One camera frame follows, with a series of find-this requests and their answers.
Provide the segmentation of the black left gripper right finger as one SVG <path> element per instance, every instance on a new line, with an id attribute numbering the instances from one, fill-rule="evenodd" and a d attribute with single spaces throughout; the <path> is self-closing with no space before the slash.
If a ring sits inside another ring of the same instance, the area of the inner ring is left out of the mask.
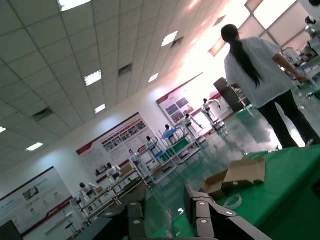
<path id="1" fill-rule="evenodd" d="M 194 235 L 211 240 L 269 240 L 270 237 L 208 194 L 184 185 L 184 212 Z"/>

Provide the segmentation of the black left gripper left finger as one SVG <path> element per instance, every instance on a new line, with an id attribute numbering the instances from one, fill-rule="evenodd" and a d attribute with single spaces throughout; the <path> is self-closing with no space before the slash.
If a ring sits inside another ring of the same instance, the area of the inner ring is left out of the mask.
<path id="1" fill-rule="evenodd" d="M 104 211 L 81 233 L 78 240 L 145 239 L 145 199 L 128 199 L 123 204 Z"/>

